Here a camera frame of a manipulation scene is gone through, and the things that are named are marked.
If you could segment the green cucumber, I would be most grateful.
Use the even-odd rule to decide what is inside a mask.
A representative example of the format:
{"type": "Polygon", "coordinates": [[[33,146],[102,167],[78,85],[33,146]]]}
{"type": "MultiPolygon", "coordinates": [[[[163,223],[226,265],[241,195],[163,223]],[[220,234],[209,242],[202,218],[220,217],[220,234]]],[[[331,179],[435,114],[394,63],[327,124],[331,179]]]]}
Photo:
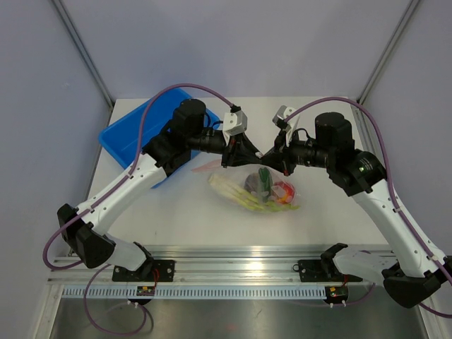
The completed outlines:
{"type": "Polygon", "coordinates": [[[260,195],[263,203],[267,203],[272,196],[273,177],[267,167],[260,167],[258,170],[260,180],[260,195]]]}

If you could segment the dark red onion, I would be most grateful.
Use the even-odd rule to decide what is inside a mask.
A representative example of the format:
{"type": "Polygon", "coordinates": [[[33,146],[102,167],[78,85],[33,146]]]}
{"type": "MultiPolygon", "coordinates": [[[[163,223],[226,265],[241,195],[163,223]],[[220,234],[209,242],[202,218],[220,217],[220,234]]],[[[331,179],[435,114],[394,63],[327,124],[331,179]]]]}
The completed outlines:
{"type": "Polygon", "coordinates": [[[253,192],[258,194],[262,191],[263,184],[258,172],[251,173],[244,182],[244,189],[250,194],[253,192]]]}

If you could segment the clear pink-dotted zip bag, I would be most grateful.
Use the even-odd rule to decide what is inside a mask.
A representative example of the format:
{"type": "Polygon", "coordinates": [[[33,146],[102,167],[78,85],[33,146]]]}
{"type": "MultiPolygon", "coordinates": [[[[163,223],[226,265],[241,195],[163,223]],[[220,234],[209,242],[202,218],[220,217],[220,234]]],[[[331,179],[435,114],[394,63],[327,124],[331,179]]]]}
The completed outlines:
{"type": "Polygon", "coordinates": [[[264,165],[221,167],[219,160],[192,169],[203,174],[220,197],[255,213],[279,213],[299,209],[298,192],[292,182],[264,165]]]}

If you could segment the red apple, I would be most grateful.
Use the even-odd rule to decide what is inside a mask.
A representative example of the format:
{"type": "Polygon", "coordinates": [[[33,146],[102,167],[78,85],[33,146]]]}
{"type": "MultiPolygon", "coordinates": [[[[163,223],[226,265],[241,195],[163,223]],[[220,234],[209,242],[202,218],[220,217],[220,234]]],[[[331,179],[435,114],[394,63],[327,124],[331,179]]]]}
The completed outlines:
{"type": "Polygon", "coordinates": [[[295,189],[293,185],[279,181],[272,185],[272,195],[275,201],[279,204],[289,204],[295,197],[295,189]]]}

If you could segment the white green leek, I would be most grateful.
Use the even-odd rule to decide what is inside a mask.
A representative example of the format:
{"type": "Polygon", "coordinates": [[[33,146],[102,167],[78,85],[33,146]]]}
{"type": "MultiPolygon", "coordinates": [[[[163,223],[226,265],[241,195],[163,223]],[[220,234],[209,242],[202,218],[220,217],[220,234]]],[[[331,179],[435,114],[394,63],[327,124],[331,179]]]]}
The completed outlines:
{"type": "Polygon", "coordinates": [[[295,201],[297,197],[296,190],[295,197],[289,204],[277,203],[273,198],[273,195],[269,198],[267,203],[263,203],[260,192],[258,194],[254,192],[250,194],[244,189],[244,182],[242,184],[239,184],[236,180],[233,180],[222,174],[212,174],[208,179],[208,183],[215,193],[232,202],[233,204],[241,206],[242,208],[245,208],[252,212],[278,213],[299,209],[299,204],[295,201]]]}

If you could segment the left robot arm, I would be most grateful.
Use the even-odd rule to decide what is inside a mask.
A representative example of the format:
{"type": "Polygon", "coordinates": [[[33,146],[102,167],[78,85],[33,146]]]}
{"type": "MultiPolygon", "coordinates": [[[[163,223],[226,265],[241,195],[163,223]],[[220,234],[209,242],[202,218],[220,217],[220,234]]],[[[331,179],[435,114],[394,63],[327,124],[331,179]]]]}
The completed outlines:
{"type": "Polygon", "coordinates": [[[240,157],[246,162],[256,160],[257,150],[246,139],[247,117],[240,107],[231,106],[220,131],[205,126],[206,117],[202,101],[182,101],[159,134],[139,145],[135,160],[119,177],[77,207],[60,207],[61,235],[87,268],[112,264],[127,269],[137,281],[147,280],[153,271],[152,256],[137,242],[109,236],[114,221],[137,198],[190,161],[195,150],[220,154],[228,165],[240,157]]]}

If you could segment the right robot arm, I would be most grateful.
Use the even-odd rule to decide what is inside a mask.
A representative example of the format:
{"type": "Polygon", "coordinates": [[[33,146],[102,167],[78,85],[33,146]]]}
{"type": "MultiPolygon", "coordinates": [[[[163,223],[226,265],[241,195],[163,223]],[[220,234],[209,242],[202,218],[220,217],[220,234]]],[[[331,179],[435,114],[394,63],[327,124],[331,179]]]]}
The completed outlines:
{"type": "Polygon", "coordinates": [[[394,261],[337,243],[321,255],[321,273],[329,280],[352,275],[384,287],[399,305],[412,308],[451,281],[451,257],[421,230],[400,203],[389,168],[370,152],[356,148],[351,123],[340,113],[315,118],[315,136],[301,141],[296,124],[276,114],[280,129],[263,163],[284,174],[297,165],[324,168],[328,178],[371,218],[395,254],[394,261]]]}

